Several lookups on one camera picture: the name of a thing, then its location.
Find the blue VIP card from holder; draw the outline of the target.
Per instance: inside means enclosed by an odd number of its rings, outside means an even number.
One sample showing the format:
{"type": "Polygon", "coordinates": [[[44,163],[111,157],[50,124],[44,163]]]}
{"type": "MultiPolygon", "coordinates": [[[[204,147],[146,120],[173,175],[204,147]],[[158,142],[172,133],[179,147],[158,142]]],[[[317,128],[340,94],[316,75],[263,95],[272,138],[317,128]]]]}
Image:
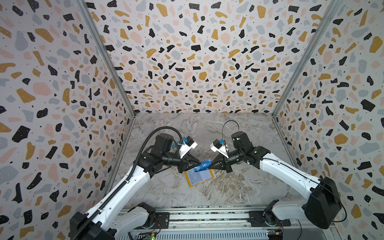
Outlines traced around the blue VIP card from holder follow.
{"type": "Polygon", "coordinates": [[[211,165],[211,160],[202,161],[201,164],[194,168],[194,172],[202,172],[209,169],[209,166],[211,165]]]}

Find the yellow leather card holder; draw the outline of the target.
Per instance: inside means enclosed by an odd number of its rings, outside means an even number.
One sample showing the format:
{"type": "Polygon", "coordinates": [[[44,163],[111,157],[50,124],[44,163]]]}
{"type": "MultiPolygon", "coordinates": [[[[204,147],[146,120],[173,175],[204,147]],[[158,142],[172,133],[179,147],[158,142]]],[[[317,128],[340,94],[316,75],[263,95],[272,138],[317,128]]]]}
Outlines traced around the yellow leather card holder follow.
{"type": "Polygon", "coordinates": [[[195,172],[194,169],[185,172],[185,176],[189,187],[193,187],[203,182],[212,180],[215,177],[212,170],[195,172]]]}

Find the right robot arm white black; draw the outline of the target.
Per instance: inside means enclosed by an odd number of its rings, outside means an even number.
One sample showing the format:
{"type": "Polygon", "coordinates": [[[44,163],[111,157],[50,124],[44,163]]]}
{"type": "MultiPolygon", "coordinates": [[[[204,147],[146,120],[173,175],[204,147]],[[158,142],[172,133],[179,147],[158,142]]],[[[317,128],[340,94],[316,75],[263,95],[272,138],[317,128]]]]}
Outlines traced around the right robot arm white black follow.
{"type": "Polygon", "coordinates": [[[296,190],[301,198],[294,201],[273,200],[258,222],[275,226],[284,220],[308,220],[320,229],[328,229],[344,209],[335,182],[311,176],[279,159],[262,146],[253,146],[248,135],[242,131],[232,134],[234,150],[228,151],[223,140],[215,140],[210,148],[218,155],[212,160],[209,169],[232,172],[232,166],[246,163],[258,170],[267,172],[296,190]]]}

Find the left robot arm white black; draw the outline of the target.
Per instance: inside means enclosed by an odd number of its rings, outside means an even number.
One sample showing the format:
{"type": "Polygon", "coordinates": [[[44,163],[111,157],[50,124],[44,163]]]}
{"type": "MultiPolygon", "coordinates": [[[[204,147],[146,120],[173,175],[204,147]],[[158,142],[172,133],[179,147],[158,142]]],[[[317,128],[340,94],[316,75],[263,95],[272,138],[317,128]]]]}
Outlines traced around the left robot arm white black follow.
{"type": "Polygon", "coordinates": [[[120,212],[164,166],[175,166],[179,173],[183,173],[201,164],[189,153],[198,145],[193,138],[182,138],[173,148],[175,144],[173,136],[157,135],[154,145],[140,151],[129,172],[99,203],[85,214],[75,213],[70,220],[70,239],[118,240],[138,227],[151,228],[156,210],[148,204],[140,203],[124,215],[120,212]]]}

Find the teal VIP card in stand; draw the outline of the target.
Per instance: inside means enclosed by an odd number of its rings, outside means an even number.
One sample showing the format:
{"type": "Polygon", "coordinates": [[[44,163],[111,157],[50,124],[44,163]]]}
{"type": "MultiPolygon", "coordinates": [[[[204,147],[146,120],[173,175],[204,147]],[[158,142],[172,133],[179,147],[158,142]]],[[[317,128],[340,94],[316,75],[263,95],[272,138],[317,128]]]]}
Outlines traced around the teal VIP card in stand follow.
{"type": "Polygon", "coordinates": [[[177,142],[175,140],[173,140],[173,143],[172,143],[172,149],[179,149],[181,147],[181,144],[180,142],[177,142]]]}

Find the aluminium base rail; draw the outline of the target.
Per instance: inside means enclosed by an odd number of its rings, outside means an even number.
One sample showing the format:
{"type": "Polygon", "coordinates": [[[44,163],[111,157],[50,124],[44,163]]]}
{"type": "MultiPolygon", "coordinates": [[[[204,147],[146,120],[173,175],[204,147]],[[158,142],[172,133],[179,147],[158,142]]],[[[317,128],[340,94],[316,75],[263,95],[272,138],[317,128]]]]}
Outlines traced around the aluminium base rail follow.
{"type": "MultiPolygon", "coordinates": [[[[277,228],[277,227],[251,227],[247,221],[249,211],[264,211],[261,209],[246,208],[192,208],[192,209],[165,209],[160,212],[169,212],[170,221],[167,229],[177,231],[220,231],[232,230],[233,228],[277,228]]],[[[312,227],[316,227],[308,220],[290,219],[291,226],[293,220],[305,222],[312,227]]]]}

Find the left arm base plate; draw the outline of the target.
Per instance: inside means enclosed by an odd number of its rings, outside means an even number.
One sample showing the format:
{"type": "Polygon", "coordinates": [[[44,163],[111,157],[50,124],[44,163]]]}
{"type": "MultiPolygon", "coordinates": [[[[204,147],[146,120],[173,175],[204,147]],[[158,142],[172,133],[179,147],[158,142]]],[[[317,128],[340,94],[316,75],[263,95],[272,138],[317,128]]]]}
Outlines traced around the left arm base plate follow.
{"type": "Polygon", "coordinates": [[[169,212],[143,212],[133,217],[135,230],[167,229],[169,227],[169,212]]]}

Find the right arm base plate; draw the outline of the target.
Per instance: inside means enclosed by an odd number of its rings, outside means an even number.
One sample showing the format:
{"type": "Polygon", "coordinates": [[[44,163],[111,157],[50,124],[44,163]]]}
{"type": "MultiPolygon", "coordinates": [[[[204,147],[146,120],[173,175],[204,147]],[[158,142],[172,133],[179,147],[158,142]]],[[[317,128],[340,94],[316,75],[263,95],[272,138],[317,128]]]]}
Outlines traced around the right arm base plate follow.
{"type": "Polygon", "coordinates": [[[278,220],[272,215],[265,214],[264,211],[249,211],[249,218],[247,221],[251,227],[290,227],[290,220],[278,220]]]}

